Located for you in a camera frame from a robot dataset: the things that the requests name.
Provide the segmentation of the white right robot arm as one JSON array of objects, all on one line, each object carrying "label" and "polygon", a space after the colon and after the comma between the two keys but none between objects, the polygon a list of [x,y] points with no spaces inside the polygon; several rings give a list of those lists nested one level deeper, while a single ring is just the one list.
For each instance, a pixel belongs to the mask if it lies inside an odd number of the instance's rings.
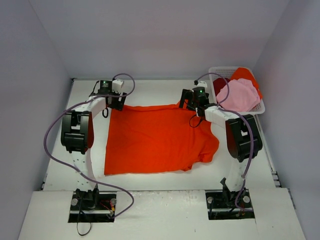
[{"label": "white right robot arm", "polygon": [[178,107],[193,111],[191,118],[199,119],[196,125],[189,124],[192,128],[210,123],[225,130],[227,150],[234,161],[228,176],[220,182],[221,200],[225,205],[233,206],[245,189],[246,176],[253,158],[263,147],[254,116],[224,109],[218,103],[210,103],[209,94],[203,86],[183,89]]}]

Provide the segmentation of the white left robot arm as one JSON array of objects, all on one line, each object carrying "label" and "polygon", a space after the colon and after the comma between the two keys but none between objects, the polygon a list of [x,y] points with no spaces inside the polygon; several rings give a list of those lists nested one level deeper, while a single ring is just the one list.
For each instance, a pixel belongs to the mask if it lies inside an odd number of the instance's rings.
[{"label": "white left robot arm", "polygon": [[61,144],[72,158],[78,173],[75,196],[78,205],[84,210],[94,210],[100,204],[99,188],[91,160],[94,143],[93,119],[102,113],[108,117],[109,109],[121,111],[125,103],[125,92],[121,79],[100,80],[97,93],[92,92],[88,101],[69,110],[62,118]]}]

